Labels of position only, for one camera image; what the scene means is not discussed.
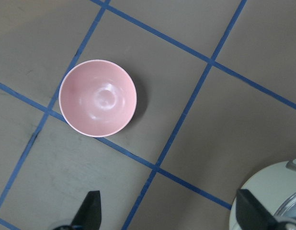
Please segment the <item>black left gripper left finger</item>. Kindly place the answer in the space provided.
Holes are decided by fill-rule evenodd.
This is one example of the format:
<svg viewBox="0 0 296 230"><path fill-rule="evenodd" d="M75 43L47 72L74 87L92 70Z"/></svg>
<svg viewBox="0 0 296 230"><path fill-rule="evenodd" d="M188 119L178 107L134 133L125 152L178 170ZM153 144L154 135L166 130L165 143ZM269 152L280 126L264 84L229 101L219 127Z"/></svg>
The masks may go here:
<svg viewBox="0 0 296 230"><path fill-rule="evenodd" d="M70 224L53 230L99 230L102 222L100 191L89 191Z"/></svg>

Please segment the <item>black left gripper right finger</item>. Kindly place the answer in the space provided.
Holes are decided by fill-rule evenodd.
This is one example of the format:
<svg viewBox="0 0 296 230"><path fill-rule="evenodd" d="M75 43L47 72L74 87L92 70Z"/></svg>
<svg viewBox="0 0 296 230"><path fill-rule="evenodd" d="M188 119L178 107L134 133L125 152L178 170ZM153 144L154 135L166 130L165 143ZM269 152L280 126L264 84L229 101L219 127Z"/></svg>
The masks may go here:
<svg viewBox="0 0 296 230"><path fill-rule="evenodd" d="M271 215L248 189L237 191L236 220L242 230L296 230L294 219Z"/></svg>

